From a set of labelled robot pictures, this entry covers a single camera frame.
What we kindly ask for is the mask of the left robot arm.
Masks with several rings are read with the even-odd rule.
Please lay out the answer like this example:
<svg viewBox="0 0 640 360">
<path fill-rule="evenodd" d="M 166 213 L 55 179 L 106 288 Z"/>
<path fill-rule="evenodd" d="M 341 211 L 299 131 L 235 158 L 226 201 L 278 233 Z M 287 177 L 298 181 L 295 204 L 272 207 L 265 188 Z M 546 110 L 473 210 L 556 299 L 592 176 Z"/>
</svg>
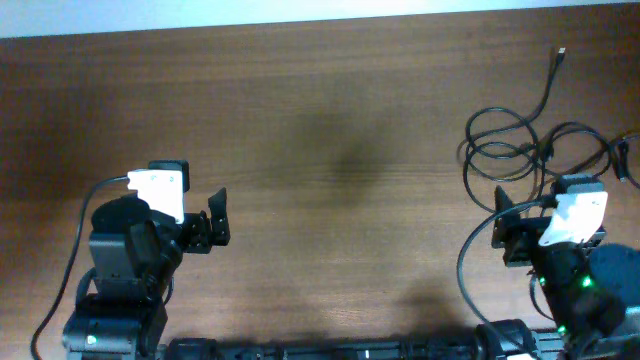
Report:
<svg viewBox="0 0 640 360">
<path fill-rule="evenodd" d="M 174 274 L 187 253 L 208 254 L 231 239 L 227 190 L 188 213 L 185 160 L 156 160 L 122 176 L 128 194 L 91 216 L 92 268 L 82 277 L 63 330 L 70 359 L 156 359 L 168 321 Z"/>
</svg>

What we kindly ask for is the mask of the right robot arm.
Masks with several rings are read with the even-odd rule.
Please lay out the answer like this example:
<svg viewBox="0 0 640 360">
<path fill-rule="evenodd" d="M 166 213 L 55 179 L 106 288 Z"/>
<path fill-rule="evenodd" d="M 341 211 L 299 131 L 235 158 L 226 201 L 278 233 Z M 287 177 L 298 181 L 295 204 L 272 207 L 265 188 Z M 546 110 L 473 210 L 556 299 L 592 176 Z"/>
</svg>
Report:
<svg viewBox="0 0 640 360">
<path fill-rule="evenodd" d="M 621 355 L 639 341 L 639 252 L 605 243 L 607 202 L 585 174 L 559 177 L 536 201 L 494 191 L 491 245 L 505 266 L 531 268 L 567 359 Z"/>
</svg>

